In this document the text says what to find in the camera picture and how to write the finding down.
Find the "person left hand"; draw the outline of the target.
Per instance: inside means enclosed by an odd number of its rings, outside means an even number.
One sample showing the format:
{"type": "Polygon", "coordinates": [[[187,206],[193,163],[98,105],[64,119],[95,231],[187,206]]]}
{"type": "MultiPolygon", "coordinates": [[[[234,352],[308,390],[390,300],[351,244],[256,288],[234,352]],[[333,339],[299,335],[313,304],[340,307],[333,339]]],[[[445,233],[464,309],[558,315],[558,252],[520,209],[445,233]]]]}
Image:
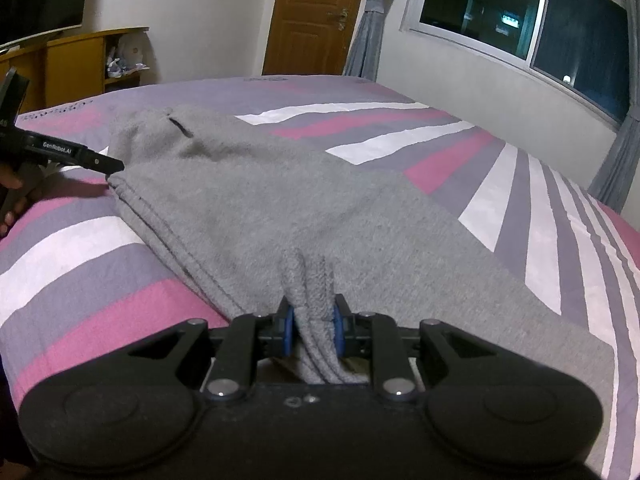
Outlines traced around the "person left hand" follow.
{"type": "Polygon", "coordinates": [[[20,170],[1,166],[1,187],[8,195],[1,205],[0,235],[8,236],[14,224],[42,196],[43,170],[40,166],[25,165],[20,170]]]}

